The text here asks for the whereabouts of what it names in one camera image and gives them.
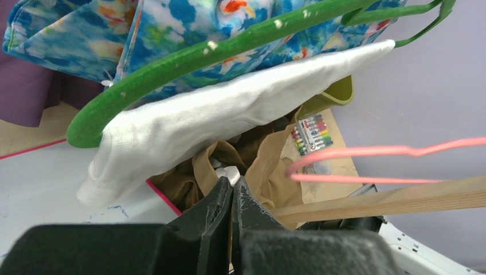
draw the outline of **velvet hanger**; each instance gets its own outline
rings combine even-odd
[[[131,73],[88,103],[69,125],[66,138],[74,147],[97,147],[105,126],[118,113],[153,90],[193,71],[300,32],[329,19],[344,14],[342,24],[351,26],[422,14],[441,4],[436,20],[413,37],[397,41],[395,47],[405,46],[444,20],[452,12],[456,0],[434,0],[426,5],[366,11],[366,8],[376,1],[320,1],[255,24],[228,40],[203,42],[172,53]]]

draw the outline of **brown paper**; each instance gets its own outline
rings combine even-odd
[[[255,127],[231,144],[215,142],[192,160],[151,180],[174,205],[186,210],[207,195],[218,180],[209,160],[212,157],[224,165],[236,166],[245,176],[253,196],[267,209],[301,205],[300,183],[289,180],[284,174],[292,160],[280,159],[297,114],[298,111],[294,111],[273,123]]]

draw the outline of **pink line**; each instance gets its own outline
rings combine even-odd
[[[152,181],[150,181],[150,179],[147,179],[145,181],[148,186],[150,186],[150,188],[152,188],[152,190],[157,194],[159,195],[159,197],[170,207],[170,209],[172,209],[172,211],[177,215],[177,216],[180,216],[182,215],[182,212],[177,208],[175,207],[175,205],[164,195],[164,193],[162,193],[155,185],[154,183],[152,183]]]
[[[454,148],[471,147],[486,145],[486,137],[472,139],[459,139],[452,142],[437,144],[425,148],[412,148],[408,146],[374,146],[374,147],[355,147],[355,148],[331,148],[312,153],[305,156],[285,170],[285,175],[292,180],[301,182],[342,182],[342,183],[377,183],[377,184],[423,184],[435,183],[441,180],[435,179],[395,179],[395,178],[365,178],[359,176],[338,176],[338,175],[305,175],[296,174],[301,168],[321,162],[326,159],[348,158],[353,156],[389,156],[389,155],[408,155],[425,156],[432,153],[445,151]]]
[[[26,150],[23,150],[23,151],[20,151],[20,152],[8,154],[8,155],[5,155],[5,156],[0,156],[0,160],[6,159],[6,158],[11,158],[13,156],[18,156],[20,154],[32,152],[32,151],[35,151],[35,150],[39,150],[39,149],[49,147],[49,146],[53,146],[53,145],[56,145],[56,144],[60,144],[60,143],[63,143],[65,141],[66,141],[66,139],[62,139],[62,140],[58,140],[56,142],[51,142],[51,143],[44,144],[44,145],[41,145],[41,146],[33,147],[31,149],[26,149]],[[157,189],[157,187],[152,183],[152,181],[147,179],[146,183],[170,207],[170,209],[172,209],[172,211],[174,211],[174,213],[176,215],[178,215],[178,216],[182,215],[182,212],[179,209],[177,209],[177,207],[175,207],[175,205],[160,190]]]
[[[42,148],[45,148],[45,147],[49,147],[49,146],[52,146],[52,145],[56,145],[56,144],[59,144],[59,143],[63,143],[65,141],[66,141],[66,139],[62,139],[62,140],[58,140],[56,142],[51,142],[51,143],[44,144],[44,145],[41,145],[41,146],[37,146],[37,147],[31,148],[31,149],[26,149],[26,150],[23,150],[23,151],[20,151],[20,152],[8,154],[8,155],[5,155],[5,156],[0,156],[0,160],[6,159],[6,158],[11,158],[13,156],[18,156],[20,154],[32,152],[32,151],[35,151],[35,150],[38,150],[38,149],[42,149]]]

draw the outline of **wooden board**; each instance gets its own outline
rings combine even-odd
[[[486,207],[486,176],[271,210],[284,223]]]

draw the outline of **white cloth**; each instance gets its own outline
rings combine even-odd
[[[286,115],[394,46],[387,40],[320,54],[124,111],[105,127],[77,197],[106,206],[215,141]]]

